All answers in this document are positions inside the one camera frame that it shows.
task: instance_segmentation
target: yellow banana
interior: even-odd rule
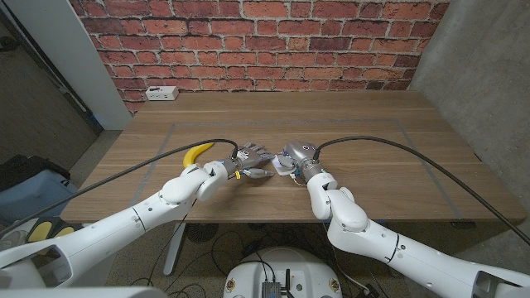
[[[188,150],[188,152],[184,155],[184,160],[182,161],[182,165],[186,168],[188,166],[191,166],[195,163],[195,158],[202,152],[208,150],[208,148],[212,147],[214,143],[206,143],[199,146],[195,146]]]

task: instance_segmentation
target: red brick wall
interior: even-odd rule
[[[70,0],[129,110],[150,85],[406,89],[449,0]]]

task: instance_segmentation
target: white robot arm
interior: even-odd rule
[[[279,158],[307,181],[313,213],[318,219],[331,219],[327,235],[336,248],[385,262],[442,297],[529,294],[530,276],[445,255],[370,220],[352,193],[337,189],[335,178],[312,160],[314,153],[310,143],[290,142]]]

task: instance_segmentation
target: white outlet box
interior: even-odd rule
[[[178,94],[175,86],[152,86],[146,91],[149,100],[175,100]]]

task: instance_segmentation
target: gray wall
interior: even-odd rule
[[[409,89],[530,210],[530,1],[451,1]]]

